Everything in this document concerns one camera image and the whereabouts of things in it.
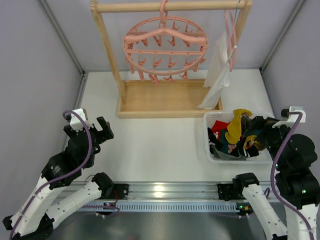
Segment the yellow sock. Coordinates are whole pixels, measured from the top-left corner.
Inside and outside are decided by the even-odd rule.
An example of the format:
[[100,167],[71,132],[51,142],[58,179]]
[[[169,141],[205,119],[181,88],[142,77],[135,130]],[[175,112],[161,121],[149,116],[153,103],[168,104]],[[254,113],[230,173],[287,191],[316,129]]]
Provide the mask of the yellow sock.
[[247,150],[251,148],[254,145],[256,138],[257,138],[257,135],[247,136],[243,144],[243,149]]
[[233,119],[227,126],[227,132],[225,138],[230,145],[235,145],[240,140],[242,135],[242,116],[251,117],[253,113],[250,110],[244,108],[238,108],[233,110]]

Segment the pink round clip hanger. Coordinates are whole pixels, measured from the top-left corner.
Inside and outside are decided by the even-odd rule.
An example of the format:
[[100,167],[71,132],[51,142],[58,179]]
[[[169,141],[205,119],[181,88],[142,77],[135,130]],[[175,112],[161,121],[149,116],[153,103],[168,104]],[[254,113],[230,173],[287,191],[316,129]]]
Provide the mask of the pink round clip hanger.
[[175,75],[187,79],[205,59],[208,38],[191,20],[169,15],[167,1],[160,4],[159,15],[134,25],[123,38],[125,61],[140,81],[149,78],[157,85],[160,79],[171,82]]

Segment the red green christmas sock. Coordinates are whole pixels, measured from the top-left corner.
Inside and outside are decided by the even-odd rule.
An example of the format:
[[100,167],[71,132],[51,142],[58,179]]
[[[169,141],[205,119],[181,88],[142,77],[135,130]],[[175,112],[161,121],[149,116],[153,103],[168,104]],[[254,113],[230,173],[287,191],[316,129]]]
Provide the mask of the red green christmas sock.
[[249,137],[249,136],[258,136],[262,132],[262,128],[248,128],[243,132],[244,137]]

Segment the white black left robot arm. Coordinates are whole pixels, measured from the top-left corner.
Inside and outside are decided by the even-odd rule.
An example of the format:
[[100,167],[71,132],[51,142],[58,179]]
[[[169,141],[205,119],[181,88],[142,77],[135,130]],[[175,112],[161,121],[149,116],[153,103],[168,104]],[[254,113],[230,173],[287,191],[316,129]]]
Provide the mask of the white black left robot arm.
[[54,203],[84,169],[94,165],[100,145],[114,138],[109,122],[103,117],[97,118],[102,127],[98,131],[84,113],[65,111],[63,116],[68,120],[64,127],[69,136],[67,147],[49,159],[21,209],[3,219],[11,240],[45,240],[71,214],[93,200],[108,197],[113,191],[114,182],[106,173],[99,172],[80,190]]

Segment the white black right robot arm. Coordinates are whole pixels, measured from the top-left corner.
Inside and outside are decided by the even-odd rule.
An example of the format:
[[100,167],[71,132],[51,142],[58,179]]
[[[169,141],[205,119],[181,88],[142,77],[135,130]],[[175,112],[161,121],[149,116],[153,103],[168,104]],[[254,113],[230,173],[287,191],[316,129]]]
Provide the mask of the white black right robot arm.
[[266,239],[315,240],[320,184],[310,167],[318,156],[314,142],[306,135],[295,133],[302,113],[291,115],[297,117],[291,126],[278,119],[256,116],[244,131],[247,137],[254,136],[272,158],[270,186],[284,205],[286,223],[280,220],[252,172],[237,175],[232,183],[252,207]]

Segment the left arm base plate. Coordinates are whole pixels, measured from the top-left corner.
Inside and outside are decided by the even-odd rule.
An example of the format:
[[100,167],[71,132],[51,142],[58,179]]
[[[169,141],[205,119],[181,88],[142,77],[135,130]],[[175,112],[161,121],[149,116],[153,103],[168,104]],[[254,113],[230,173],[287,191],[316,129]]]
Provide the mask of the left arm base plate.
[[115,183],[109,199],[111,200],[124,200],[127,198],[129,193],[129,184],[126,183]]

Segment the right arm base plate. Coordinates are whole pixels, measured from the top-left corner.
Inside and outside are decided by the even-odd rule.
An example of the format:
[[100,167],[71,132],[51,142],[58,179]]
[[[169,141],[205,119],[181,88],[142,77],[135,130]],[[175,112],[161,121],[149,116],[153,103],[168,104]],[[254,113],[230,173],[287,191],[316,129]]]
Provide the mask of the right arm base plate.
[[218,197],[220,200],[244,200],[244,196],[240,193],[240,190],[231,183],[219,183],[217,184]]

